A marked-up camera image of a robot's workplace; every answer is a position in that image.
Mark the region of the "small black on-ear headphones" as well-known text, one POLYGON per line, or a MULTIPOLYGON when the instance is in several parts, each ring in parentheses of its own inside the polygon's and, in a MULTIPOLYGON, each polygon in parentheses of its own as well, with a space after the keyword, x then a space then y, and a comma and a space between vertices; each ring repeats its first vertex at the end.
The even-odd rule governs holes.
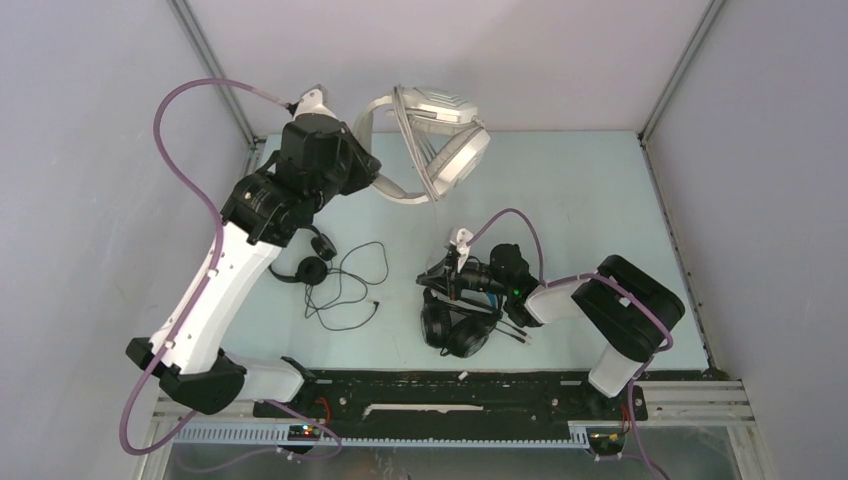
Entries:
POLYGON ((313 255, 303 258, 292 275, 278 273, 269 266, 268 271, 277 281, 285 284, 317 286, 329 275, 330 265, 338 255, 335 244, 316 226, 308 225, 305 229, 313 234, 310 240, 313 255))

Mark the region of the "aluminium frame post right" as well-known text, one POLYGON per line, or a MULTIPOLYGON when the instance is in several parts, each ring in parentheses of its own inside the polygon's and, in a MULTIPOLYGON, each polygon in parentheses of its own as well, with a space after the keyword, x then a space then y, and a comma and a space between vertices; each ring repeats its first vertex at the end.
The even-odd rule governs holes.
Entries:
POLYGON ((643 147, 650 142, 651 137, 656 132, 665 112, 727 4, 728 2, 726 0, 710 0, 708 2, 660 95, 638 133, 640 144, 643 147))

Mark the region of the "white over-ear headphones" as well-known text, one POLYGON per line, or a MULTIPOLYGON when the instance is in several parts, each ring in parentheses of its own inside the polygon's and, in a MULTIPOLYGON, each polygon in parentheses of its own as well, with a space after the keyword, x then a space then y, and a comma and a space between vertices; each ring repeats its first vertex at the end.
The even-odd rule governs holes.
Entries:
POLYGON ((372 151, 374 117, 387 107, 397 121, 423 190, 408 192, 379 175, 373 187, 400 204, 437 202, 480 163, 491 137, 478 108, 466 98, 431 87, 397 85, 370 102, 352 127, 355 138, 372 151))

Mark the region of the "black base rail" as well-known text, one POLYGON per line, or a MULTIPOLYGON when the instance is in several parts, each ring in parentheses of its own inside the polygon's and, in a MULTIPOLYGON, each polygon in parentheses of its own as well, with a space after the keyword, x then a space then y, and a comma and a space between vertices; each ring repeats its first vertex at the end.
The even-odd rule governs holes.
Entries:
POLYGON ((345 440, 566 441, 649 417, 641 388, 607 398, 582 371, 316 370, 285 405, 345 440))

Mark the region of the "black and blue gaming headset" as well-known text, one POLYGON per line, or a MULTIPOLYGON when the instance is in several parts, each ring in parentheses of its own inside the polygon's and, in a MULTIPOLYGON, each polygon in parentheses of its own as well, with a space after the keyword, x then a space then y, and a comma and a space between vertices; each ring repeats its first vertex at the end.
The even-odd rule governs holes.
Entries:
POLYGON ((423 291, 420 325, 425 343, 440 350, 441 356, 468 358, 488 342, 501 314, 474 310, 437 297, 432 289, 423 291))

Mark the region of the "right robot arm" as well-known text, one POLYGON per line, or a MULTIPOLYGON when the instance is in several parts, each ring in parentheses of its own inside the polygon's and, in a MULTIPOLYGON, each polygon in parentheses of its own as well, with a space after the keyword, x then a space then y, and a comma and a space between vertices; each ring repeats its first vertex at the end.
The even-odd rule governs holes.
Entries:
POLYGON ((617 254, 593 272, 545 283, 531 274, 516 244, 496 245, 487 262, 451 246, 416 282, 425 289, 427 343, 454 356, 479 350, 502 317, 519 329, 587 318, 606 341, 581 392, 583 408, 596 418, 616 411, 626 385, 672 347, 671 331, 685 313, 675 293, 617 254))

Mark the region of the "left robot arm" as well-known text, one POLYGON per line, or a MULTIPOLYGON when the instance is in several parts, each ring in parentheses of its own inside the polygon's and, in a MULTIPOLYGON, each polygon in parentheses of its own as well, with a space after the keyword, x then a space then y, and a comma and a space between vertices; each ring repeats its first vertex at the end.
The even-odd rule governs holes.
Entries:
POLYGON ((296 115, 269 161, 234 187, 218 218, 206 264, 172 316, 149 337, 132 339, 128 358, 151 367, 173 401, 205 415, 236 400, 277 400, 292 416, 316 403, 314 376, 290 357, 256 360, 221 343, 235 314, 300 229, 337 195, 365 189, 380 162, 329 114, 296 115))

